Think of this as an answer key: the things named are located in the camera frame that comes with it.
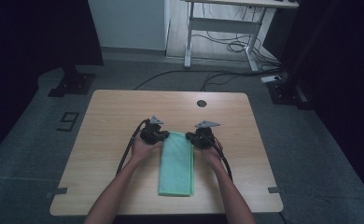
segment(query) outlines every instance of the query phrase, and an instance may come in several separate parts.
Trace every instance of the light-colored table surface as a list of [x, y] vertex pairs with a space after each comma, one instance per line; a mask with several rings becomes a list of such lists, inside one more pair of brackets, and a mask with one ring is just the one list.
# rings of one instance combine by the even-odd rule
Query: light-colored table surface
[[251, 7], [284, 7], [296, 8], [299, 4], [295, 1], [293, 3], [288, 0], [282, 2], [275, 0], [183, 0], [185, 2], [193, 3], [210, 3], [210, 4], [223, 4], [223, 5], [238, 5], [238, 6], [251, 6]]
[[[206, 107], [197, 101], [205, 100]], [[224, 146], [234, 184], [253, 212], [280, 212], [276, 187], [248, 99], [243, 93], [176, 91], [96, 91], [80, 127], [50, 212], [54, 216], [87, 215], [92, 204], [115, 176], [119, 161], [136, 126], [156, 115], [162, 130], [194, 132], [206, 120], [221, 124], [213, 133]], [[119, 214], [214, 214], [223, 213], [212, 170], [194, 152], [194, 195], [158, 195], [161, 150], [136, 170]]]

